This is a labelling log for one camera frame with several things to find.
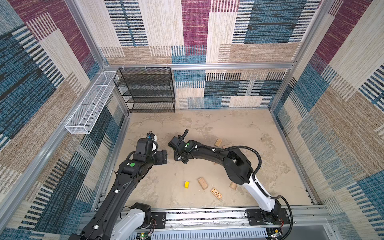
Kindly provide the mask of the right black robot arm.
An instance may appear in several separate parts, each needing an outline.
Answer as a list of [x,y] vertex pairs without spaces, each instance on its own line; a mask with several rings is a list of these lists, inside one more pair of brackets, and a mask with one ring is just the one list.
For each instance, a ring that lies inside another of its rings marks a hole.
[[[228,148],[215,148],[203,145],[197,141],[184,142],[182,136],[173,137],[169,147],[174,150],[175,160],[187,164],[191,159],[211,161],[225,168],[229,179],[242,185],[257,201],[262,211],[264,221],[278,224],[285,217],[285,210],[278,201],[278,197],[271,196],[256,177],[260,170],[262,159],[260,154],[247,146],[232,146]],[[251,151],[258,158],[256,169],[241,150]]]

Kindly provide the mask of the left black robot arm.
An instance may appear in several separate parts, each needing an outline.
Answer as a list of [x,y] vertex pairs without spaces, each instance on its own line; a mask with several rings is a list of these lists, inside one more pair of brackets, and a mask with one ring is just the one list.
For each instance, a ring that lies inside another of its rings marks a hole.
[[167,163],[167,154],[158,152],[153,137],[141,138],[136,150],[119,165],[113,187],[99,210],[79,235],[71,234],[70,240],[109,240],[125,203],[139,182],[154,165]]

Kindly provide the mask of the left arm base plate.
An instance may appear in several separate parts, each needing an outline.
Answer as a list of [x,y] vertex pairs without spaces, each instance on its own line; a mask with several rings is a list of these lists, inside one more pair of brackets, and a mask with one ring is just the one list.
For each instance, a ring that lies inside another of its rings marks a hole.
[[166,212],[152,212],[144,215],[144,222],[137,230],[164,229],[166,224]]

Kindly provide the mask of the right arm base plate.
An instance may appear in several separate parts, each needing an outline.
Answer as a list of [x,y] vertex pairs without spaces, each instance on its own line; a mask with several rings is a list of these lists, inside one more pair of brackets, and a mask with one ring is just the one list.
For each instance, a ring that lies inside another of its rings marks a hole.
[[245,217],[249,221],[250,226],[266,226],[266,225],[289,225],[291,223],[290,215],[287,210],[282,208],[279,212],[266,212],[261,209],[247,209]]

